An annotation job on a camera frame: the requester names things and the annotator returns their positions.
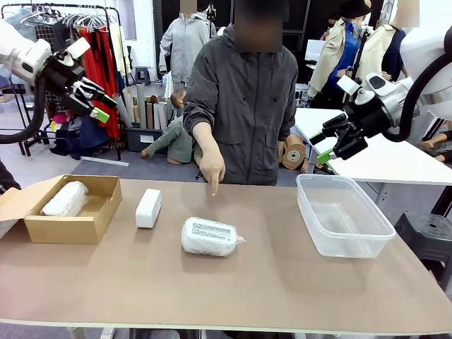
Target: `storage bin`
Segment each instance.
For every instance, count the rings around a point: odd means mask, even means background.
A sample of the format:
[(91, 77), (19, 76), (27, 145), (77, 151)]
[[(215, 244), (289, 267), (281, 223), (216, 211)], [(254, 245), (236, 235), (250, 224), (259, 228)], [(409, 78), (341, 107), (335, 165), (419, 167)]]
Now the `storage bin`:
[[(148, 147), (151, 143), (159, 139), (162, 136), (163, 131), (160, 129), (139, 129), (139, 128), (126, 128), (127, 145), (131, 152), (141, 152)], [(166, 154), (168, 147), (161, 148), (157, 151), (157, 154)]]
[(297, 186), (304, 222), (324, 256), (375, 258), (396, 236), (392, 224), (354, 180), (301, 174)]

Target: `blue shirt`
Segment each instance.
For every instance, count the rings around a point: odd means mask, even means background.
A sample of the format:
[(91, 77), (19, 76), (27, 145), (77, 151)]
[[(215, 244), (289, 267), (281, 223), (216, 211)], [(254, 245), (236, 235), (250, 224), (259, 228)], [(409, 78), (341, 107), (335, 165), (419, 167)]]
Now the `blue shirt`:
[(358, 52), (358, 39), (353, 34), (354, 28), (353, 24), (345, 21), (345, 46), (342, 57), (339, 60), (338, 65), (334, 71), (328, 77), (326, 85), (336, 86), (339, 78), (338, 71), (341, 69), (347, 69), (349, 66), (353, 66), (355, 62), (356, 53)]

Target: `jacket zipper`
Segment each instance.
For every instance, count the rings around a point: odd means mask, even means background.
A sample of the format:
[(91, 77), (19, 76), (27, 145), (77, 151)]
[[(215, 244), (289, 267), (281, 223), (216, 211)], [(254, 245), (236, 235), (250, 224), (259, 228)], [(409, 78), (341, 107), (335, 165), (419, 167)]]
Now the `jacket zipper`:
[(249, 152), (249, 164), (248, 164), (248, 175), (246, 176), (246, 184), (249, 184), (249, 175), (251, 173), (251, 160), (253, 158), (253, 147), (254, 147), (254, 135), (256, 134), (256, 106), (257, 98), (259, 94), (259, 69), (261, 65), (261, 54), (257, 55), (257, 86), (256, 86), (256, 97), (254, 98), (254, 128), (251, 137), (251, 150)]

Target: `box lid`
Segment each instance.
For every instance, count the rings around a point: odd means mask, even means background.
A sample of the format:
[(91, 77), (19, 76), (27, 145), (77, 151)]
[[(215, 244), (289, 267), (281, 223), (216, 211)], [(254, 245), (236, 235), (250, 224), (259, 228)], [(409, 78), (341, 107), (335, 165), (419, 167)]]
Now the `box lid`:
[(9, 189), (0, 196), (0, 221), (23, 219), (63, 177), (38, 182), (21, 191)]

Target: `printed label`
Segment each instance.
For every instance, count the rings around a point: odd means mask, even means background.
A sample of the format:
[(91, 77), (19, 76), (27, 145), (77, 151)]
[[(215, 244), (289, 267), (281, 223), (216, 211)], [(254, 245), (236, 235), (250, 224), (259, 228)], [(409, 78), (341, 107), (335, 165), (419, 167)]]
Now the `printed label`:
[(203, 237), (216, 238), (221, 240), (230, 240), (231, 237), (231, 230), (225, 230), (224, 228), (197, 223), (193, 224), (192, 232), (193, 234), (201, 235)]
[(153, 143), (154, 137), (153, 136), (140, 136), (140, 142), (142, 143)]

